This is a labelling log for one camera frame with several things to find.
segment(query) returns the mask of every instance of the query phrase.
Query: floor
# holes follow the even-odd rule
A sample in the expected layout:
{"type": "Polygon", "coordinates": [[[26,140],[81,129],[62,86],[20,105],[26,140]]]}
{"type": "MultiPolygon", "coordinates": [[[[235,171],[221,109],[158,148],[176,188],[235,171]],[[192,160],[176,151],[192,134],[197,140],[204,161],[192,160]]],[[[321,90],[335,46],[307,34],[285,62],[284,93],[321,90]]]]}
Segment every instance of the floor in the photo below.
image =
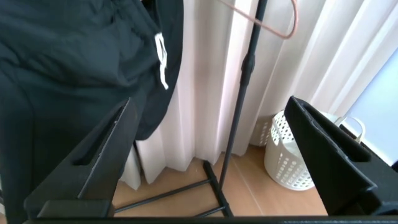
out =
{"type": "MultiPolygon", "coordinates": [[[[304,192],[288,190],[275,183],[264,168],[264,148],[249,147],[242,156],[233,156],[224,184],[224,195],[235,216],[326,215],[316,188],[304,192]]],[[[213,166],[219,177],[223,156],[213,166]]],[[[192,160],[186,172],[165,169],[157,180],[135,191],[119,182],[113,203],[116,208],[206,179],[199,159],[192,160]]],[[[217,207],[209,184],[158,201],[117,213],[117,217],[189,217],[217,207]]],[[[222,212],[213,216],[222,216],[222,212]]]]}

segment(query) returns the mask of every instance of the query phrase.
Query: clothes hanger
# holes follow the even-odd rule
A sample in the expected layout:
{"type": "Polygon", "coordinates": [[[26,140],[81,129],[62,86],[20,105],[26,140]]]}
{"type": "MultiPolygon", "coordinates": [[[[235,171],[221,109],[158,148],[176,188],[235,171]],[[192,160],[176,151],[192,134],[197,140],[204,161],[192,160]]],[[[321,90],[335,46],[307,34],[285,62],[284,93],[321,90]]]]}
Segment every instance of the clothes hanger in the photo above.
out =
{"type": "Polygon", "coordinates": [[[296,30],[297,30],[297,23],[298,23],[298,21],[299,21],[299,13],[298,13],[298,10],[297,10],[297,2],[296,2],[296,0],[291,0],[291,1],[292,1],[292,5],[293,5],[293,12],[294,12],[294,23],[293,23],[293,28],[292,28],[292,30],[291,30],[290,33],[287,34],[287,35],[282,34],[281,32],[279,32],[279,31],[277,31],[277,30],[274,30],[273,28],[271,28],[271,27],[269,27],[269,26],[263,24],[263,23],[262,23],[261,21],[259,21],[258,19],[255,19],[255,18],[253,18],[253,17],[247,15],[247,14],[244,13],[242,10],[236,8],[234,5],[232,5],[232,4],[228,3],[228,2],[226,2],[225,0],[217,0],[217,1],[223,3],[224,5],[228,6],[229,8],[231,8],[232,10],[234,10],[235,12],[237,12],[237,13],[239,13],[240,15],[242,15],[243,17],[245,17],[246,19],[248,19],[248,20],[250,20],[251,22],[253,22],[253,23],[255,23],[255,24],[261,26],[262,28],[268,30],[269,32],[271,32],[271,33],[277,35],[278,37],[280,37],[280,38],[282,38],[282,39],[290,39],[290,38],[295,34],[295,32],[296,32],[296,30]]]}

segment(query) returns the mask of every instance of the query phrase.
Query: white drawstring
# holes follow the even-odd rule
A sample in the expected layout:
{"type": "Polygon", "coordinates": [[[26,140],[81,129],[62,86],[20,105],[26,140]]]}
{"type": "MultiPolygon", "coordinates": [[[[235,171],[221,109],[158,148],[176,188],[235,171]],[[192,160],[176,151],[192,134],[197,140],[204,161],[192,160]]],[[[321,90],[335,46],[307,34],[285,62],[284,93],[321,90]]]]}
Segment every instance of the white drawstring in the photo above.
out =
{"type": "Polygon", "coordinates": [[[161,32],[155,35],[155,43],[156,43],[157,56],[160,61],[160,82],[162,82],[164,89],[167,90],[169,88],[168,84],[166,83],[166,77],[165,77],[165,69],[167,66],[167,51],[164,45],[164,39],[161,32]]]}

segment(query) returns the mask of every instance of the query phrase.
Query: black garment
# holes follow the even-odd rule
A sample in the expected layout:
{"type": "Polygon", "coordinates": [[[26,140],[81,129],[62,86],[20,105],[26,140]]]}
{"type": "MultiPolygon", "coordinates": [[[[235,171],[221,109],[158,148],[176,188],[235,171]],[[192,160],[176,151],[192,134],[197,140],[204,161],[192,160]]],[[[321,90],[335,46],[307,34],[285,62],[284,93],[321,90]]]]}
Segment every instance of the black garment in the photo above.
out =
{"type": "Polygon", "coordinates": [[[2,0],[0,30],[0,174],[13,224],[26,219],[28,194],[114,105],[146,98],[138,140],[159,125],[181,63],[183,3],[2,0]]]}

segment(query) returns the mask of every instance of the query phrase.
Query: white curtain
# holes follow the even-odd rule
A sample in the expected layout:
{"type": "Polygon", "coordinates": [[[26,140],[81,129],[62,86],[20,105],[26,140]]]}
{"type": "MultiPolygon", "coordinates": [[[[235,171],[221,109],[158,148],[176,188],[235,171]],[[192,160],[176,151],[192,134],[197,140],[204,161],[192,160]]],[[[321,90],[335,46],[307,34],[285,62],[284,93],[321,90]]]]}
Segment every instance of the white curtain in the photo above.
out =
{"type": "MultiPolygon", "coordinates": [[[[256,0],[231,1],[254,17],[256,0]]],[[[180,77],[162,124],[137,143],[148,183],[193,157],[215,163],[225,150],[252,24],[215,0],[186,0],[180,77]]],[[[398,47],[398,0],[299,0],[293,38],[263,30],[233,152],[246,152],[258,118],[282,110],[290,95],[345,114],[398,47]]],[[[290,1],[269,0],[264,22],[288,32],[290,1]]],[[[129,166],[137,166],[129,159],[129,166]]],[[[125,171],[136,189],[139,171],[125,171]]]]}

